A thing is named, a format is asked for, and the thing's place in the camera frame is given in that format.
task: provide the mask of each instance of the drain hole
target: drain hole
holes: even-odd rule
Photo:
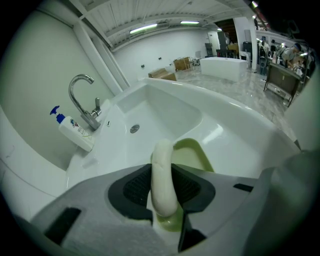
[[[135,124],[134,126],[131,127],[130,129],[130,133],[134,134],[136,133],[140,128],[140,125],[139,124]]]

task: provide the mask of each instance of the fluorescent light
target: fluorescent light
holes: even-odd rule
[[[252,1],[253,8],[257,8],[258,4],[255,1]]]
[[[155,28],[157,25],[158,25],[158,24],[152,24],[152,25],[148,25],[148,26],[139,27],[139,28],[137,28],[137,29],[131,30],[131,31],[130,31],[130,34],[139,32],[139,31],[141,31],[141,30],[146,30],[146,29],[150,29],[150,28]]]
[[[198,24],[199,21],[187,21],[187,20],[185,20],[185,21],[181,21],[180,23],[181,24]]]

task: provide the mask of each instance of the chrome faucet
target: chrome faucet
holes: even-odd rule
[[[93,130],[96,130],[100,126],[100,123],[96,120],[96,118],[102,112],[100,109],[100,99],[95,98],[95,109],[91,113],[83,109],[83,107],[79,104],[74,96],[74,85],[78,80],[81,79],[87,81],[90,85],[95,81],[93,80],[93,78],[86,74],[76,75],[69,84],[69,96],[76,108],[81,112],[81,117],[91,126]]]

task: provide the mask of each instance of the floor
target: floor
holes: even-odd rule
[[[248,70],[245,80],[233,82],[201,74],[200,66],[194,68],[194,70],[177,71],[175,73],[177,81],[206,88],[239,101],[269,119],[291,140],[296,140],[294,132],[285,119],[287,107],[283,104],[284,100],[270,90],[264,92],[265,83],[262,79],[266,79],[265,76]]]

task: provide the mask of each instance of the white sink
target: white sink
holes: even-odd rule
[[[299,152],[268,119],[224,95],[194,85],[145,78],[102,105],[100,128],[90,153],[78,149],[66,186],[91,177],[151,162],[156,142],[191,138],[200,144],[214,171],[257,178]],[[139,125],[139,130],[130,129]]]

